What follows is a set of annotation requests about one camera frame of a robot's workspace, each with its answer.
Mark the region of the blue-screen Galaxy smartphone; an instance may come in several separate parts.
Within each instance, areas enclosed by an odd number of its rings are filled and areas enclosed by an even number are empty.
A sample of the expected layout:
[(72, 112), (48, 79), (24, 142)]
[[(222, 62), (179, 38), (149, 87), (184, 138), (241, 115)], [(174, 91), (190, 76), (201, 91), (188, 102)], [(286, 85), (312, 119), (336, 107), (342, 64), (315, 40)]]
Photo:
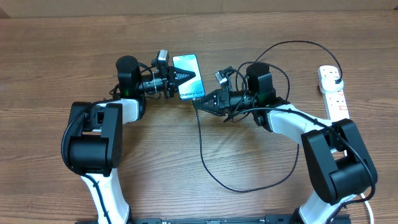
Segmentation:
[(178, 55), (172, 58), (178, 93), (181, 100), (191, 100), (205, 96), (205, 88), (195, 54)]

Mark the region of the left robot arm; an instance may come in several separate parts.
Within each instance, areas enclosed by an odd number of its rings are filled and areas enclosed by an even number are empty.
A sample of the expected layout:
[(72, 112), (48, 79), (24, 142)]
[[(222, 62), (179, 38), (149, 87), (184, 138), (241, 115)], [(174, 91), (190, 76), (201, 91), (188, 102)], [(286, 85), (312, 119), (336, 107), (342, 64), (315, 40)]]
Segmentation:
[(150, 65), (125, 55), (116, 61), (116, 70), (119, 82), (111, 99), (72, 104), (61, 142), (65, 165), (90, 191), (98, 212), (95, 223), (134, 223), (118, 177), (123, 125), (143, 117), (149, 95), (178, 94), (187, 100), (204, 92), (194, 54), (169, 58), (166, 50), (160, 50)]

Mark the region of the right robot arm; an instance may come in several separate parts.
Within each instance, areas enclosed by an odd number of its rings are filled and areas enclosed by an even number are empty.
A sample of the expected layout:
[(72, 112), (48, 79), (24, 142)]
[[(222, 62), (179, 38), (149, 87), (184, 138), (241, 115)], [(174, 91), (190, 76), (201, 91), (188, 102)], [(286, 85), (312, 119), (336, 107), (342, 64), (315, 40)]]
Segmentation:
[(290, 138), (304, 150), (313, 193), (293, 214), (266, 215), (266, 223), (350, 223), (340, 210), (371, 199), (377, 183), (357, 126), (348, 118), (330, 121), (298, 110), (276, 95), (269, 68), (263, 62), (248, 66), (241, 91), (234, 91), (229, 82), (235, 70), (220, 70), (216, 78), (221, 87), (194, 100), (194, 108), (227, 120), (251, 113), (258, 126)]

